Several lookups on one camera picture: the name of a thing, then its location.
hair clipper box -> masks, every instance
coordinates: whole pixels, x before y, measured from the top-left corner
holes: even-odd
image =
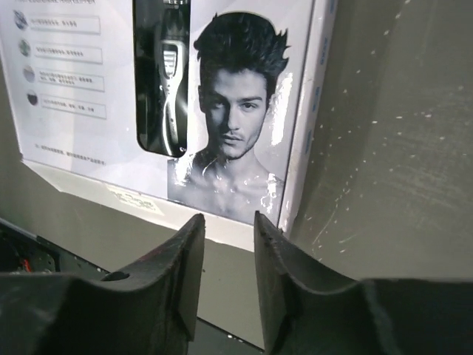
[[[1,61],[24,162],[61,191],[164,226],[203,212],[208,237],[247,250],[255,211],[289,232],[335,8],[4,1]]]

silver hair clipper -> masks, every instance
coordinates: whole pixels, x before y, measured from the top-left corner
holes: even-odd
[[[168,156],[179,157],[187,147],[190,1],[163,1],[163,19],[154,52],[160,77],[161,141]]]

man's hair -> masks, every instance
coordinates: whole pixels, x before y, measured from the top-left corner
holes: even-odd
[[[276,91],[286,68],[287,30],[276,34],[274,26],[253,13],[217,14],[194,42],[200,60],[200,80],[205,87],[217,70],[251,70],[266,79],[267,99]]]

icon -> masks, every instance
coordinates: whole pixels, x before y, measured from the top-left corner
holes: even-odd
[[[36,92],[30,90],[28,93],[27,93],[27,97],[28,97],[28,101],[30,102],[30,104],[32,104],[33,106],[36,106],[38,104],[38,96],[36,95]]]
[[[22,39],[20,41],[20,43],[18,44],[18,47],[20,48],[20,52],[21,52],[22,55],[24,55],[25,57],[30,56],[31,47],[30,47],[30,44],[28,42],[26,42],[24,39]]]
[[[29,65],[27,65],[23,69],[23,75],[24,75],[24,78],[27,79],[27,81],[29,81],[30,83],[35,82],[35,71]]]
[[[13,11],[15,13],[15,24],[20,30],[25,30],[28,27],[27,18],[24,17],[21,11]]]

